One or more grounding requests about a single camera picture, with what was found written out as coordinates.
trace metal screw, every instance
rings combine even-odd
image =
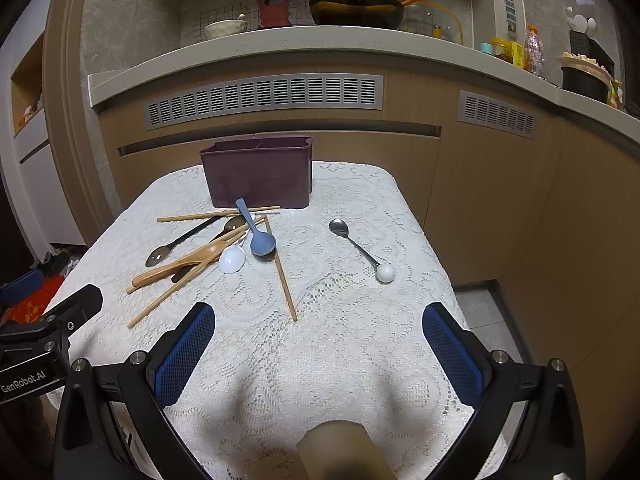
[[[73,364],[71,365],[71,368],[73,371],[79,372],[84,368],[85,365],[86,365],[86,359],[79,358],[73,362]]]
[[[560,359],[551,359],[551,367],[556,371],[556,372],[564,372],[564,363],[560,360]]]
[[[505,364],[509,360],[509,354],[504,350],[494,350],[491,352],[491,357],[495,362],[500,363],[501,365]]]
[[[140,363],[143,363],[145,359],[146,359],[146,352],[142,350],[136,350],[135,352],[133,352],[133,354],[129,356],[129,361],[135,365],[139,365]]]

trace shelf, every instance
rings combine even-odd
[[[18,124],[24,111],[33,105],[42,93],[42,45],[43,35],[31,45],[11,76],[11,102],[14,116],[14,131],[17,135],[21,128]]]
[[[15,131],[14,137],[16,137],[21,131],[23,131],[26,128],[27,124],[29,124],[31,122],[31,120],[34,119],[43,110],[44,110],[44,107],[42,107],[40,110],[38,110],[36,113],[34,113],[31,117],[29,117],[27,122],[25,122],[20,128],[18,128]]]

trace white lace tablecloth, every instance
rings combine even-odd
[[[204,172],[194,166],[156,180],[105,231],[52,300],[97,285],[100,314],[71,338],[70,359],[93,365],[150,349],[197,301],[216,314],[216,331],[177,404],[165,409],[191,452],[215,479],[304,479],[295,445],[314,426],[346,419],[364,425],[399,479],[423,479],[456,439],[472,409],[460,404],[422,334],[422,312],[441,301],[464,328],[449,279],[393,177],[374,166],[314,162],[309,207],[270,215],[299,321],[289,316],[273,262],[248,250],[237,274],[215,264],[129,330],[126,323],[170,285],[130,296],[149,253],[201,220],[160,216],[210,211]],[[329,220],[397,269],[379,283],[373,268]],[[216,222],[165,262],[208,242]],[[60,391],[50,394],[55,406]],[[485,466],[495,470],[500,438]]]

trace white egg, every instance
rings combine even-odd
[[[396,276],[396,270],[389,264],[380,264],[376,269],[376,277],[382,283],[392,282],[395,276]]]
[[[596,23],[596,20],[594,20],[593,18],[589,18],[587,20],[587,36],[589,36],[590,38],[593,38],[597,30],[598,30],[598,24]]]
[[[587,19],[581,15],[576,14],[574,16],[574,27],[578,32],[586,32],[587,31]]]
[[[245,259],[244,249],[238,245],[232,245],[222,251],[218,266],[225,274],[233,274],[242,269]]]

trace ceramic bowl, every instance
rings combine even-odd
[[[216,38],[224,38],[225,36],[246,32],[249,23],[242,18],[244,18],[244,14],[240,14],[237,20],[223,20],[222,22],[211,23],[204,28],[204,34],[208,40],[215,40]]]

